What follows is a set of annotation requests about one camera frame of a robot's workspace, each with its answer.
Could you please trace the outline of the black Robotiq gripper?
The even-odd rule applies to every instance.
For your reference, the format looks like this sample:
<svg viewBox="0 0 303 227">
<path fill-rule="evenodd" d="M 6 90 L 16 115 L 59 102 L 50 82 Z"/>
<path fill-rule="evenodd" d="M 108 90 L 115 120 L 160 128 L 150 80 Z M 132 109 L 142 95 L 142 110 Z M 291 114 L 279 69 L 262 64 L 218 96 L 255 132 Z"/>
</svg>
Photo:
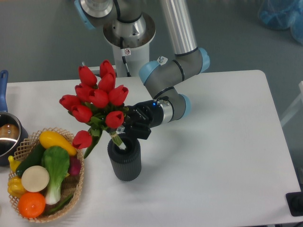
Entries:
<svg viewBox="0 0 303 227">
<path fill-rule="evenodd" d="M 149 100 L 128 105 L 128 111 L 123 125 L 117 128 L 119 133 L 135 139 L 148 139 L 151 129 L 160 125 L 164 118 L 162 107 L 155 101 Z"/>
</svg>

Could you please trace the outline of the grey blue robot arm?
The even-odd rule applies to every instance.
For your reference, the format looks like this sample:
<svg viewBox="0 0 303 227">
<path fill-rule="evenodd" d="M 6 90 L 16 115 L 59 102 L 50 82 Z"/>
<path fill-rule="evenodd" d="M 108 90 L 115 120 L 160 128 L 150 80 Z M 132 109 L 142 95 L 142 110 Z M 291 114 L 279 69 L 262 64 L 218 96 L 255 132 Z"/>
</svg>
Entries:
<svg viewBox="0 0 303 227">
<path fill-rule="evenodd" d="M 189 114 L 191 103 L 175 90 L 175 85 L 208 69 L 210 58 L 196 43 L 184 0 L 160 2 L 175 54 L 172 61 L 164 57 L 149 59 L 155 23 L 142 11 L 140 1 L 77 0 L 74 4 L 88 29 L 103 27 L 104 37 L 113 49 L 116 75 L 139 77 L 152 97 L 130 107 L 119 132 L 147 139 L 152 127 Z"/>
</svg>

